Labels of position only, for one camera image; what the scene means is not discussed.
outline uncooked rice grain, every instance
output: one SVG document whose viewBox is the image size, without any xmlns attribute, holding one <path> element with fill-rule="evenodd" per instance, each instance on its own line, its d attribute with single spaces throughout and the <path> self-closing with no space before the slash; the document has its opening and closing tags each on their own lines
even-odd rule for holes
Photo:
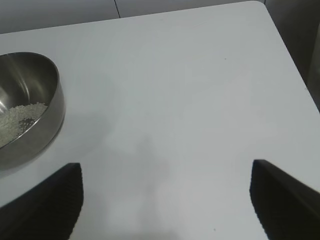
<svg viewBox="0 0 320 240">
<path fill-rule="evenodd" d="M 37 102 L 12 107 L 0 114 L 0 148 L 31 127 L 46 109 L 46 105 Z"/>
</svg>

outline table surface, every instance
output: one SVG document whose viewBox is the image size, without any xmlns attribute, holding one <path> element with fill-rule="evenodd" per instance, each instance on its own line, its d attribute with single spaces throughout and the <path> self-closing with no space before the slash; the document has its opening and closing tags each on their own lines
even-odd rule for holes
<svg viewBox="0 0 320 240">
<path fill-rule="evenodd" d="M 0 35 L 60 72 L 66 116 L 0 206 L 69 162 L 72 240 L 266 240 L 249 195 L 267 159 L 320 190 L 320 117 L 265 6 L 248 1 Z"/>
</svg>

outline cabinet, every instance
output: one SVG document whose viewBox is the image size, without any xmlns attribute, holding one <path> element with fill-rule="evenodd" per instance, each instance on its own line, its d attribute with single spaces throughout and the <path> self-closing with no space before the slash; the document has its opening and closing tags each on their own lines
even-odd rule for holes
<svg viewBox="0 0 320 240">
<path fill-rule="evenodd" d="M 124 18 L 244 1 L 247 0 L 116 0 L 116 3 L 120 17 Z"/>
<path fill-rule="evenodd" d="M 114 0 L 0 0 L 0 34 L 118 18 Z"/>
</svg>

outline stainless steel bowl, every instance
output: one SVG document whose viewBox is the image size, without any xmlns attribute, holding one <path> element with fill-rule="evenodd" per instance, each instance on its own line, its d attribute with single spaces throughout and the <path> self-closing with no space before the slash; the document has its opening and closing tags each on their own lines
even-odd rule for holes
<svg viewBox="0 0 320 240">
<path fill-rule="evenodd" d="M 36 103 L 45 104 L 46 110 L 20 136 L 0 147 L 0 170 L 34 158 L 59 132 L 65 116 L 59 73 L 50 59 L 31 52 L 0 56 L 0 114 Z"/>
</svg>

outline bowl rim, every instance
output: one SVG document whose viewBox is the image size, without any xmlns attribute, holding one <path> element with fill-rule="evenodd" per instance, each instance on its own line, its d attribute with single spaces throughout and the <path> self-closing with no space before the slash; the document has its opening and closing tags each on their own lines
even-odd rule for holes
<svg viewBox="0 0 320 240">
<path fill-rule="evenodd" d="M 56 94 L 57 94 L 57 89 L 60 87 L 60 74 L 59 74 L 58 67 L 57 67 L 57 65 L 54 63 L 54 61 L 52 61 L 49 57 L 47 57 L 47 56 L 45 56 L 45 55 L 42 55 L 42 54 L 40 54 L 40 53 L 37 53 L 37 52 L 31 52 L 31 51 L 15 51 L 15 52 L 10 52 L 10 53 L 2 54 L 2 55 L 0 55 L 0 58 L 1 58 L 2 56 L 14 55 L 14 54 L 36 55 L 36 56 L 40 56 L 40 57 L 43 57 L 43 58 L 45 58 L 46 60 L 48 60 L 48 61 L 53 65 L 53 67 L 54 67 L 54 69 L 55 69 L 55 72 L 56 72 L 56 78 L 57 78 L 57 79 L 56 79 L 56 87 L 55 87 L 54 94 L 53 94 L 53 96 L 52 96 L 52 98 L 51 98 L 48 106 L 46 107 L 46 109 L 44 110 L 44 112 L 39 116 L 39 118 L 38 118 L 36 121 L 34 121 L 34 123 L 33 123 L 30 127 L 28 127 L 28 129 L 26 129 L 23 133 L 21 133 L 21 134 L 20 134 L 19 136 L 17 136 L 15 139 L 7 142 L 7 143 L 6 143 L 5 145 L 3 145 L 3 146 L 0 146 L 0 151 L 1 151 L 2 149 L 4 149 L 6 146 L 8 146 L 8 145 L 12 144 L 13 142 L 17 141 L 18 139 L 20 139 L 24 134 L 26 134 L 28 131 L 30 131 L 30 129 L 32 129 L 32 128 L 36 125 L 36 123 L 40 121 L 40 119 L 43 118 L 44 114 L 47 112 L 48 108 L 49 108 L 50 105 L 52 104 L 52 100 L 54 99 L 54 97 L 55 97 Z"/>
</svg>

